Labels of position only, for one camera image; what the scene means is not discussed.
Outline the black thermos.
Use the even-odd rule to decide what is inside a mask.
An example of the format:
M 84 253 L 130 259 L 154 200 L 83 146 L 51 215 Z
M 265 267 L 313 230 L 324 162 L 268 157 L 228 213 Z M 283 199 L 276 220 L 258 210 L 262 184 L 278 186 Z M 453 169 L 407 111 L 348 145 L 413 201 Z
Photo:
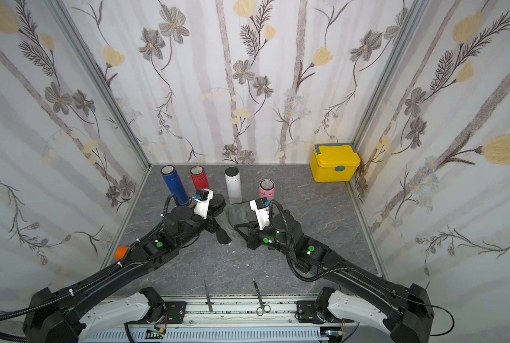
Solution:
M 219 244 L 227 245 L 231 243 L 229 230 L 231 228 L 229 219 L 225 212 L 226 201 L 221 194 L 213 194 L 213 199 L 209 202 L 207 230 L 216 235 Z

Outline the red thermos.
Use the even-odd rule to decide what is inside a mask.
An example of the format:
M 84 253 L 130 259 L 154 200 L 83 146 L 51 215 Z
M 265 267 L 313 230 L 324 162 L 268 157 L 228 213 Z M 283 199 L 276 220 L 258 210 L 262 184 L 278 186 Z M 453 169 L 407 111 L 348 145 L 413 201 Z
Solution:
M 201 165 L 196 165 L 190 169 L 190 177 L 196 190 L 210 189 L 209 181 L 205 169 Z

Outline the pink thermos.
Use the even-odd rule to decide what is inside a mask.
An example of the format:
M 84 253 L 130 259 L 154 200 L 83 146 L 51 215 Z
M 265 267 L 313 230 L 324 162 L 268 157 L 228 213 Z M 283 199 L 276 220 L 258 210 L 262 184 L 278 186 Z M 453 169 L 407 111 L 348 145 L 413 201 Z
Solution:
M 274 199 L 276 190 L 275 183 L 270 179 L 261 180 L 259 183 L 259 197 L 266 198 L 268 201 Z

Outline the white thermos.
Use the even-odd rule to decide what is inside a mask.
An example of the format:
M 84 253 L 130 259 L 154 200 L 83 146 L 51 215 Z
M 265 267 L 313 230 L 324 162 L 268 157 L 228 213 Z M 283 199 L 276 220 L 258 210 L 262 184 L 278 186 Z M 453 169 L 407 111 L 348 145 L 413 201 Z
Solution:
M 231 204 L 242 202 L 241 176 L 237 167 L 228 167 L 225 170 L 226 187 Z

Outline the blue thermos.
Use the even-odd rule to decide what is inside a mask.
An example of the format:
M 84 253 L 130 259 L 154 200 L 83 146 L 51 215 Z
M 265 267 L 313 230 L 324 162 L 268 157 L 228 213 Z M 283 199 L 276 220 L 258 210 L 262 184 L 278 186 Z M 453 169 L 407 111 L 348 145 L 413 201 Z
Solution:
M 190 200 L 185 187 L 180 179 L 177 169 L 173 165 L 161 167 L 160 173 L 171 194 L 176 197 L 179 205 L 185 205 Z

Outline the grey cloth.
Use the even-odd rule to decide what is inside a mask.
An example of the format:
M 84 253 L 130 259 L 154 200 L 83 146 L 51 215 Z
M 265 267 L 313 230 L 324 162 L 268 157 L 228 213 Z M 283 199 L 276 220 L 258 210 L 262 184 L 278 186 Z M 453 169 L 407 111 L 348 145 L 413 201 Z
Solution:
M 248 202 L 243 204 L 227 204 L 224 209 L 230 225 L 255 222 L 256 215 Z

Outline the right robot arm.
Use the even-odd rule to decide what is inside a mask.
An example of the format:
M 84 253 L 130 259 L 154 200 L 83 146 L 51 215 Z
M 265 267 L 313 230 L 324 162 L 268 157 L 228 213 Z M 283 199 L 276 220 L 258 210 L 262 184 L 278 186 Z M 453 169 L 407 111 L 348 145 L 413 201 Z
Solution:
M 384 280 L 347 261 L 328 245 L 304 234 L 301 223 L 275 200 L 262 212 L 264 220 L 233 226 L 249 249 L 278 251 L 298 279 L 326 279 L 355 294 L 350 298 L 330 287 L 323 289 L 316 300 L 321 316 L 371 325 L 389 333 L 394 342 L 429 341 L 434 310 L 423 287 Z

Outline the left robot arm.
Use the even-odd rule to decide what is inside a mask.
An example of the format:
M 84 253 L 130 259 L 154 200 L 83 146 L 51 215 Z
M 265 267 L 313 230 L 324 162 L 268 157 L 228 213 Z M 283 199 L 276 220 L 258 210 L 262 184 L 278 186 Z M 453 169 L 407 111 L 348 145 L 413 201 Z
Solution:
M 144 237 L 120 253 L 117 261 L 92 276 L 56 292 L 36 293 L 25 317 L 28 342 L 81 342 L 127 322 L 161 323 L 168 311 L 153 287 L 145 287 L 119 302 L 106 299 L 138 278 L 156 271 L 178 256 L 202 232 L 215 233 L 221 242 L 227 234 L 216 221 L 223 204 L 206 211 L 175 207 Z

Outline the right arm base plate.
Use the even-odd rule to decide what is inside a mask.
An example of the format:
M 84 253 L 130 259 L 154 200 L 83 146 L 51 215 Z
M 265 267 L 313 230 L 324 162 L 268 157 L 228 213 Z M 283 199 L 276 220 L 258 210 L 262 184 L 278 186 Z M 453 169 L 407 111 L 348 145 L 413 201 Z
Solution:
M 302 324 L 323 324 L 326 322 L 316 311 L 315 301 L 297 301 L 294 317 Z

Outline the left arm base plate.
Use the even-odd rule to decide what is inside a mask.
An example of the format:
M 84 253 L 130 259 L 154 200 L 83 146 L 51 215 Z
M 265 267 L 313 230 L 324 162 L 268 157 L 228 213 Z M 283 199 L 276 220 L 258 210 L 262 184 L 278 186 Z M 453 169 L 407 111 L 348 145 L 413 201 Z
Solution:
M 157 321 L 157 325 L 183 324 L 186 315 L 186 302 L 164 302 L 165 311 Z

